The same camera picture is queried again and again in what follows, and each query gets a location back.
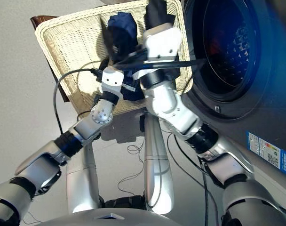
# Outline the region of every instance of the washing machine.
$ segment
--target washing machine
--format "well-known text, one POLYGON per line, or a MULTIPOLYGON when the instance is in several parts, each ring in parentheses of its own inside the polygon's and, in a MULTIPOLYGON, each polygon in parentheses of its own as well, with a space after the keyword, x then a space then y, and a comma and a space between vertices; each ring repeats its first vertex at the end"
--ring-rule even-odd
POLYGON ((186 0, 197 115, 286 174, 286 0, 186 0))

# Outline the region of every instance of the gray floor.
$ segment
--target gray floor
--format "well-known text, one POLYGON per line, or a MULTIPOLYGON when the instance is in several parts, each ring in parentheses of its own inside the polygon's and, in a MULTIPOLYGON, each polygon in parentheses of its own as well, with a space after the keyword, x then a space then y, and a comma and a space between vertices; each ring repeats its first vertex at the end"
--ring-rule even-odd
MULTIPOLYGON (((36 15, 60 16, 100 5, 103 3, 98 0, 0 0, 0 183, 10 179, 27 156, 59 136, 52 107, 55 82, 29 18, 36 15)), ((63 128, 67 130, 75 123, 76 113, 70 103, 63 103, 60 95, 57 95, 57 104, 63 128)), ((128 115, 117 117, 111 127, 104 130, 102 139, 94 143, 100 195, 105 200, 127 196, 117 189, 118 181, 139 172, 142 167, 137 155, 127 153, 128 145, 140 145, 143 141, 138 131, 138 116, 133 113, 132 116, 134 123, 129 121, 128 115)), ((201 174, 179 154, 173 139, 170 144, 180 164, 201 182, 201 174)), ((187 145, 182 144, 182 147, 196 160, 187 145)), ((204 191, 172 161, 171 167, 175 207, 167 216, 184 226, 203 225, 204 191)), ((64 173, 65 168, 54 187, 32 202, 30 212, 37 219, 47 221, 67 214, 64 173)), ((208 183, 221 215, 222 190, 211 181, 208 183)), ((142 175, 125 182, 121 188, 142 194, 142 175)), ((209 206, 209 225, 214 225, 211 202, 209 206)), ((28 214, 25 220, 33 222, 28 214)))

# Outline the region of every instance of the woven basket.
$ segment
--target woven basket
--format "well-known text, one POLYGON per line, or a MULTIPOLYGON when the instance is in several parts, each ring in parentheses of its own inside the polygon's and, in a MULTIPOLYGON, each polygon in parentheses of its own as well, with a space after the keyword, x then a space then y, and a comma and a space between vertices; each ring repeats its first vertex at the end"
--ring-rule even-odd
MULTIPOLYGON (((110 16, 118 12, 129 12, 137 23, 138 42, 142 44, 142 34, 145 31, 144 14, 147 0, 107 5, 97 7, 41 23, 35 35, 55 75, 79 69, 99 67, 100 62, 107 56, 103 44, 100 18, 107 24, 110 16)), ((183 20, 182 7, 179 0, 167 0, 167 12, 175 15, 175 24, 182 32, 182 42, 179 48, 180 61, 190 60, 186 31, 183 20)), ((181 68, 181 75, 176 79, 176 88, 180 93, 192 76, 190 67, 181 68)), ((90 72, 75 73, 68 76, 61 83, 66 95, 73 104, 77 113, 90 110, 94 97, 99 93, 100 83, 90 72)), ((192 86, 190 81, 185 92, 192 86)), ((128 112, 144 107, 144 100, 120 100, 114 114, 128 112)))

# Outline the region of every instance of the dark blue fabric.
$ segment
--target dark blue fabric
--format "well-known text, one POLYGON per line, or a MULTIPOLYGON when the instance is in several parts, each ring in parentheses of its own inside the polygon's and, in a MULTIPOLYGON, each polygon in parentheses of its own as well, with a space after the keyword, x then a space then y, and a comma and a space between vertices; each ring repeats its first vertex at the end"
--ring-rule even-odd
MULTIPOLYGON (((118 12, 117 15, 110 17, 107 25, 113 39, 113 45, 118 50, 113 59, 114 63, 117 63, 127 58, 129 53, 136 51, 138 45, 137 24, 130 13, 118 12)), ((123 83, 134 87, 135 92, 122 88, 123 98, 130 101, 144 99, 140 82, 133 80, 133 73, 134 71, 124 71, 123 83)))
POLYGON ((130 13, 118 12, 108 21, 108 30, 113 37, 113 45, 118 49, 115 63, 123 60, 129 53, 134 52, 137 41, 137 24, 130 13))

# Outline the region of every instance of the sticker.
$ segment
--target sticker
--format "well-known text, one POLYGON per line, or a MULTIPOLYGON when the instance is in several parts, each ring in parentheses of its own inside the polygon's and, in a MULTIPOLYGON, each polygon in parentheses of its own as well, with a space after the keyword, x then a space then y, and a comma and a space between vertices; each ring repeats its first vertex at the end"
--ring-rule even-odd
POLYGON ((261 139, 260 137, 246 132, 248 149, 264 158, 270 164, 286 174, 286 151, 261 139))

